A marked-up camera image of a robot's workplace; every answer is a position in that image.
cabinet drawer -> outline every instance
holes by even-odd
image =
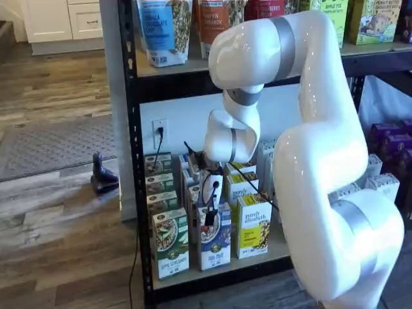
[[[69,5],[69,13],[71,31],[75,40],[103,37],[102,18],[98,3]]]
[[[98,3],[98,0],[68,0],[69,5],[83,5],[86,3]]]

box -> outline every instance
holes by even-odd
[[[201,270],[222,266],[230,263],[230,207],[228,203],[219,206],[214,224],[205,226],[207,207],[197,210],[198,259]]]
[[[405,148],[412,148],[412,137],[408,134],[388,135],[382,141],[379,156],[384,163],[397,160]]]
[[[339,48],[343,44],[347,8],[348,0],[301,0],[300,3],[300,11],[317,10],[328,14],[335,25]]]
[[[370,154],[368,157],[368,166],[366,168],[365,173],[360,177],[355,183],[361,188],[365,188],[366,179],[370,176],[378,176],[380,174],[380,170],[382,169],[382,161],[380,158],[373,154]]]
[[[146,194],[148,196],[174,190],[173,174],[160,174],[145,178]]]
[[[256,173],[256,164],[254,164],[252,161],[249,161],[247,163],[232,163],[234,166],[236,166],[243,174],[249,173],[249,172],[254,172]],[[239,172],[231,166],[229,163],[225,164],[225,167],[223,168],[223,195],[227,195],[227,176],[228,175],[238,175]]]
[[[401,4],[402,0],[355,0],[350,23],[350,42],[392,42]]]
[[[412,149],[404,149],[397,165],[397,176],[404,179],[412,172]]]
[[[184,191],[182,192],[183,193],[182,200],[183,200],[183,206],[185,207],[185,209],[187,211],[186,198],[184,198],[184,197],[187,196],[187,194],[188,194],[187,191],[188,191],[189,187],[191,187],[193,185],[198,185],[199,183],[193,180],[192,176],[189,174],[188,169],[185,169],[184,171],[182,171],[182,176],[183,176],[183,189],[184,189]]]
[[[391,173],[372,176],[366,180],[365,189],[380,191],[392,202],[395,202],[399,189],[399,180]]]
[[[244,174],[250,182],[257,188],[259,185],[259,180],[256,174],[253,172]],[[232,209],[232,231],[237,230],[238,226],[238,198],[256,193],[256,190],[242,177],[242,175],[230,175],[226,176],[227,179],[227,195],[226,200]]]
[[[263,180],[265,179],[266,155],[274,152],[277,139],[267,142],[259,142],[256,156],[256,175],[260,180],[259,190],[263,190]]]
[[[238,258],[268,252],[272,206],[260,194],[238,198],[239,226],[236,242]]]
[[[148,154],[144,156],[144,173],[146,177],[172,172],[171,153],[159,153],[156,160],[156,167],[153,167],[155,160],[156,154]]]
[[[197,205],[200,193],[200,186],[194,185],[189,187],[186,196],[187,217],[189,218],[189,240],[191,243],[197,242],[196,228],[197,228]]]
[[[189,168],[188,163],[189,155],[187,153],[181,154],[179,156],[179,163],[180,163],[180,199],[182,201],[182,205],[185,203],[186,194],[185,194],[185,182],[183,179],[183,171]]]
[[[349,185],[345,185],[344,187],[328,194],[329,202],[332,204],[333,202],[339,201],[360,190],[361,188],[355,182],[350,183]]]
[[[368,137],[369,153],[378,153],[382,139],[389,134],[402,134],[404,130],[397,124],[373,124]]]
[[[153,217],[154,261],[159,279],[189,269],[189,235],[184,208],[155,214]]]
[[[271,200],[275,198],[275,184],[273,181],[273,157],[274,153],[266,155],[265,180],[263,192],[266,192]]]
[[[178,203],[178,196],[175,191],[150,195],[146,198],[146,202],[149,218],[152,218],[154,214],[180,208]],[[149,220],[149,237],[151,236],[152,226],[151,220]]]

wall outlet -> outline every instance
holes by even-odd
[[[161,149],[168,145],[169,143],[169,121],[167,119],[160,119],[152,121],[153,124],[153,148],[157,150],[160,143],[160,135],[157,131],[159,127],[163,127],[163,142]]]

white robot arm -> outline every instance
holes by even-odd
[[[326,308],[375,308],[404,226],[395,205],[377,191],[328,201],[328,193],[362,176],[368,160],[330,18],[309,11],[240,24],[217,36],[209,69],[224,89],[227,112],[209,115],[205,152],[223,162],[252,158],[263,85],[301,76],[303,123],[280,136],[274,155],[290,255],[305,287]]]

product label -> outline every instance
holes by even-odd
[[[201,41],[212,44],[219,33],[229,29],[229,7],[223,1],[201,1],[199,6]]]
[[[167,2],[143,2],[142,28],[149,50],[174,50],[172,7]]]
[[[256,17],[271,18],[285,14],[285,2],[279,0],[259,0],[257,1]]]

